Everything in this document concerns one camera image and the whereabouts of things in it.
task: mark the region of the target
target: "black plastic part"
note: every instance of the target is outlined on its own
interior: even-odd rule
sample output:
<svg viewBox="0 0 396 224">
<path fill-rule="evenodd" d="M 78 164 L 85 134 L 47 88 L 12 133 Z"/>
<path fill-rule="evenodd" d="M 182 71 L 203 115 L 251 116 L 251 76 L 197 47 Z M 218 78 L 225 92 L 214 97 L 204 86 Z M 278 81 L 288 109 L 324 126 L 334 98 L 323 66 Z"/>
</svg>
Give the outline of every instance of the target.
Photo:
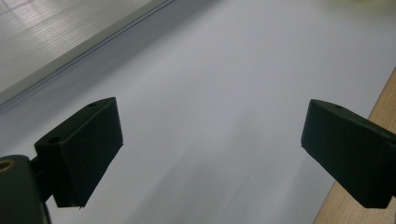
<svg viewBox="0 0 396 224">
<path fill-rule="evenodd" d="M 340 105 L 311 100 L 302 145 L 362 206 L 388 206 L 395 189 L 395 134 Z"/>
<path fill-rule="evenodd" d="M 35 175 L 25 156 L 0 158 L 0 223 L 50 223 Z"/>
<path fill-rule="evenodd" d="M 59 207 L 85 206 L 122 146 L 115 98 L 94 102 L 35 143 Z"/>
</svg>

